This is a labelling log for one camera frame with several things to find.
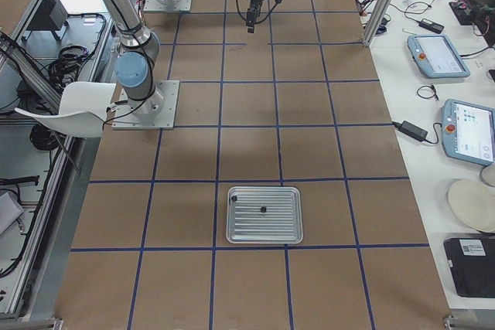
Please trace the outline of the ribbed metal tray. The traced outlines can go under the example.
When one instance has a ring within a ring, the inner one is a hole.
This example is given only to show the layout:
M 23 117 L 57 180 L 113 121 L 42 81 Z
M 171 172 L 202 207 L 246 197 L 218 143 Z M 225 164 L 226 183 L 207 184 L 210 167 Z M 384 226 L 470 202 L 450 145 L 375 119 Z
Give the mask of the ribbed metal tray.
M 265 206 L 266 213 L 260 208 Z M 230 243 L 298 244 L 303 240 L 300 191 L 291 186 L 234 186 L 227 194 Z

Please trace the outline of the black power brick far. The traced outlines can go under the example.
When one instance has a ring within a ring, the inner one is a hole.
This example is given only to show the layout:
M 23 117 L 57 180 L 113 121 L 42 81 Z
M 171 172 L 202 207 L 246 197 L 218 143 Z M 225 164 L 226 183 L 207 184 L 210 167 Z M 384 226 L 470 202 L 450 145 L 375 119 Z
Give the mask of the black power brick far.
M 445 28 L 444 25 L 433 22 L 429 19 L 422 19 L 418 22 L 418 26 L 435 34 L 441 34 Z

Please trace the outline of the white plastic chair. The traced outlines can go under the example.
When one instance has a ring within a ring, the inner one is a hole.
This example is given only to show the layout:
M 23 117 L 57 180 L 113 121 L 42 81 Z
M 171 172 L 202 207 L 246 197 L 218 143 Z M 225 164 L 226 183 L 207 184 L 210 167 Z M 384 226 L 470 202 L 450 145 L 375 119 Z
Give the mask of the white plastic chair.
M 77 81 L 65 87 L 56 115 L 34 114 L 16 108 L 15 112 L 38 121 L 61 134 L 77 138 L 100 138 L 106 109 L 111 103 L 115 83 Z

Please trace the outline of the black power adapter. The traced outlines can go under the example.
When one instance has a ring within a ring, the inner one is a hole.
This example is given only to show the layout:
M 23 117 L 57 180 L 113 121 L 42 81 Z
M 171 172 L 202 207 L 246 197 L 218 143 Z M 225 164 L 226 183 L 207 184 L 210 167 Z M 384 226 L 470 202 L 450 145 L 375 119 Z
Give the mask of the black power adapter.
M 425 141 L 428 135 L 426 130 L 412 124 L 409 121 L 402 121 L 401 123 L 393 121 L 392 124 L 399 132 L 419 142 Z

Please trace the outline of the upper blue teach pendant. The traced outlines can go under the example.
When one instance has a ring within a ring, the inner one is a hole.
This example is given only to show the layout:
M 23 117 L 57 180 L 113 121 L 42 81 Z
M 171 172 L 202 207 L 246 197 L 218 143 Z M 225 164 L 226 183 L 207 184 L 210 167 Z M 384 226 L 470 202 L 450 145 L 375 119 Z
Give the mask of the upper blue teach pendant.
M 446 35 L 410 35 L 407 47 L 417 67 L 428 78 L 470 76 L 468 67 Z

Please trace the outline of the blue teach pendant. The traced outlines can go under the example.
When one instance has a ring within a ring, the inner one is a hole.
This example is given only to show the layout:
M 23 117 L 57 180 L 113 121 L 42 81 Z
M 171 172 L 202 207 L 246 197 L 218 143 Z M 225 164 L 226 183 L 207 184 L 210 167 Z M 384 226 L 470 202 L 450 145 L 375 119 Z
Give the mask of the blue teach pendant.
M 482 166 L 494 163 L 494 109 L 446 100 L 442 107 L 442 146 L 450 158 Z
M 468 67 L 446 35 L 410 35 L 407 47 L 417 67 L 428 78 L 470 76 Z

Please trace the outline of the lower blue teach pendant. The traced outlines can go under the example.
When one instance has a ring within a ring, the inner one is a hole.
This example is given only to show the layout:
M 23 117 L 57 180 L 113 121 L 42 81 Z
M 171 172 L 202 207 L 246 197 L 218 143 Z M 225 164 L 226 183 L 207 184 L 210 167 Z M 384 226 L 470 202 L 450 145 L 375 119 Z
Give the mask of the lower blue teach pendant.
M 442 107 L 442 146 L 450 158 L 482 166 L 494 163 L 494 109 L 446 100 Z

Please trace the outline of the beige round plate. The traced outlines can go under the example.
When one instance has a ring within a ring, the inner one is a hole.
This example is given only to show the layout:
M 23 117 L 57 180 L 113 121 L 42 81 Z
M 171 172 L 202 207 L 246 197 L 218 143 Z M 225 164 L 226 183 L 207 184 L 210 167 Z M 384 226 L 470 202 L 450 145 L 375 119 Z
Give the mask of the beige round plate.
M 494 193 L 483 183 L 460 179 L 449 188 L 453 213 L 467 226 L 482 233 L 494 233 Z

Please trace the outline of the black laptop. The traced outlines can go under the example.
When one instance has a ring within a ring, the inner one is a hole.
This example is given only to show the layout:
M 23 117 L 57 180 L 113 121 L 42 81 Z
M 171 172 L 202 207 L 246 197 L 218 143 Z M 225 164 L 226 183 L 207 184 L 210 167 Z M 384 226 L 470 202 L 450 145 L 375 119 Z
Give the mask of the black laptop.
M 494 298 L 494 239 L 450 238 L 443 247 L 456 293 Z

